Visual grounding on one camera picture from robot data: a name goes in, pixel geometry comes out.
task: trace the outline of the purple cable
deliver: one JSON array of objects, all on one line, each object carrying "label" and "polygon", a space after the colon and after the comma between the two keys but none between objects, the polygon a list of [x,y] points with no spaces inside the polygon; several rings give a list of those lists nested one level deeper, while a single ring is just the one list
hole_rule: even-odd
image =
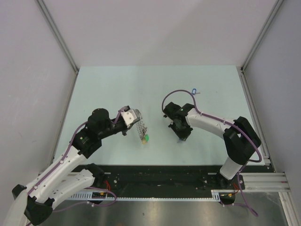
[{"label": "purple cable", "polygon": [[[86,123],[87,123],[87,121],[86,122],[84,122],[83,124],[81,124],[80,126],[78,126],[77,127],[77,129],[74,131],[74,133],[73,133],[73,136],[72,136],[72,138],[71,138],[71,141],[70,141],[70,143],[69,143],[69,145],[68,145],[68,147],[67,147],[67,150],[66,150],[66,152],[65,152],[65,154],[62,156],[62,158],[61,158],[61,161],[63,161],[65,158],[66,158],[66,156],[67,156],[67,154],[68,154],[68,152],[70,151],[70,148],[71,148],[71,146],[72,146],[72,142],[73,142],[73,140],[74,140],[74,138],[75,138],[75,135],[76,135],[76,133],[78,132],[78,130],[82,127],[82,126],[84,126],[84,125],[86,125]],[[53,171],[55,171],[55,169],[60,165],[61,163],[60,162],[58,162],[47,174],[45,174],[45,176],[43,176],[30,190],[29,190],[29,192],[27,193],[28,195],[30,195],[32,192],[33,192],[33,190],[34,190],[34,187],[35,186],[39,186]]]},{"label": "purple cable", "polygon": [[193,104],[194,104],[194,108],[197,111],[197,113],[199,113],[199,114],[201,114],[203,116],[206,116],[208,118],[211,118],[211,119],[223,122],[223,123],[225,123],[227,125],[230,125],[230,126],[234,127],[235,129],[237,129],[247,139],[247,141],[249,141],[249,143],[253,146],[253,148],[255,149],[256,153],[258,154],[259,160],[249,160],[249,161],[252,161],[252,162],[261,162],[262,161],[262,157],[261,157],[261,154],[260,154],[258,148],[254,144],[254,142],[250,139],[250,137],[241,128],[239,128],[238,126],[234,125],[231,122],[225,121],[225,120],[220,119],[218,117],[215,117],[213,115],[209,115],[209,114],[206,114],[206,113],[201,113],[201,111],[197,107],[197,103],[196,103],[196,100],[195,100],[194,96],[189,91],[184,90],[184,89],[178,89],[178,90],[172,91],[171,93],[167,94],[167,96],[162,101],[162,106],[161,106],[162,107],[162,111],[164,110],[164,102],[165,102],[166,98],[168,98],[171,94],[173,94],[175,92],[185,92],[185,93],[188,93],[189,95],[191,95],[192,100],[193,100]]},{"label": "purple cable", "polygon": [[127,107],[124,106],[124,107],[122,107],[122,108],[118,111],[118,114],[117,114],[117,116],[116,116],[116,118],[115,118],[115,121],[112,121],[112,122],[113,122],[113,125],[115,125],[115,124],[117,123],[117,121],[118,121],[118,119],[119,119],[119,117],[120,117],[120,115],[121,115],[121,112],[124,111],[126,108],[127,108]]},{"label": "purple cable", "polygon": [[[103,205],[100,205],[100,204],[94,204],[95,206],[103,206],[103,207],[111,206],[111,205],[113,205],[113,204],[117,201],[117,196],[116,196],[113,192],[111,192],[111,191],[108,191],[108,190],[105,190],[105,189],[101,189],[101,188],[97,188],[97,187],[87,187],[87,189],[96,189],[96,190],[99,190],[99,191],[103,191],[103,192],[110,193],[111,195],[114,196],[114,201],[112,201],[112,202],[110,202],[110,203],[108,203],[108,204],[103,204]],[[55,211],[53,211],[53,213],[63,212],[63,211],[65,211],[65,210],[69,210],[69,209],[73,208],[74,206],[81,205],[81,204],[87,204],[87,202],[86,202],[86,201],[84,201],[84,202],[78,202],[78,203],[73,204],[73,205],[71,205],[71,206],[68,206],[68,207],[66,207],[66,208],[64,208],[64,209],[55,210]]]},{"label": "purple cable", "polygon": [[[214,119],[214,120],[223,122],[223,123],[225,123],[225,124],[227,124],[227,125],[232,126],[232,127],[235,128],[237,131],[239,131],[240,134],[243,135],[243,136],[247,139],[247,141],[252,145],[252,147],[255,149],[256,153],[258,154],[259,160],[252,160],[252,159],[250,159],[249,161],[252,161],[252,162],[261,162],[261,161],[262,161],[262,156],[261,156],[261,154],[260,154],[258,148],[257,148],[256,145],[254,144],[254,142],[250,139],[250,137],[249,137],[249,136],[248,136],[241,128],[239,128],[238,126],[234,125],[233,123],[231,123],[231,122],[229,122],[229,121],[220,119],[220,118],[215,117],[215,116],[213,116],[213,115],[209,115],[209,114],[206,114],[206,113],[201,113],[201,111],[200,111],[200,110],[198,109],[198,107],[197,107],[197,103],[196,103],[196,100],[195,100],[194,96],[193,96],[189,91],[184,90],[184,89],[178,89],[178,90],[172,91],[171,93],[167,94],[166,97],[165,97],[165,98],[163,99],[163,101],[162,101],[162,106],[161,106],[161,107],[162,107],[162,111],[164,110],[164,102],[165,102],[165,100],[166,100],[171,94],[173,94],[173,93],[175,93],[175,92],[185,92],[185,93],[188,93],[188,94],[192,97],[193,104],[194,104],[194,108],[195,108],[195,110],[197,111],[197,113],[199,113],[199,114],[201,114],[201,115],[203,115],[203,116],[205,116],[205,117],[208,117],[208,118],[211,118],[211,119]],[[236,205],[236,206],[247,207],[247,208],[250,210],[250,212],[251,212],[254,216],[258,217],[258,216],[259,216],[258,213],[257,213],[254,209],[252,209],[252,208],[249,206],[249,204],[248,204],[248,202],[247,202],[247,200],[246,200],[246,197],[245,197],[245,195],[244,195],[244,193],[243,193],[243,190],[242,190],[242,188],[241,188],[240,182],[239,182],[239,181],[240,181],[240,180],[239,180],[240,172],[246,167],[246,165],[247,165],[247,163],[246,163],[244,166],[242,166],[242,168],[241,168],[241,169],[239,170],[239,172],[237,173],[238,186],[239,186],[239,189],[240,189],[240,193],[241,193],[241,195],[242,195],[242,197],[243,197],[243,199],[244,199],[244,201],[245,201],[245,204],[235,203],[234,205]]]}]

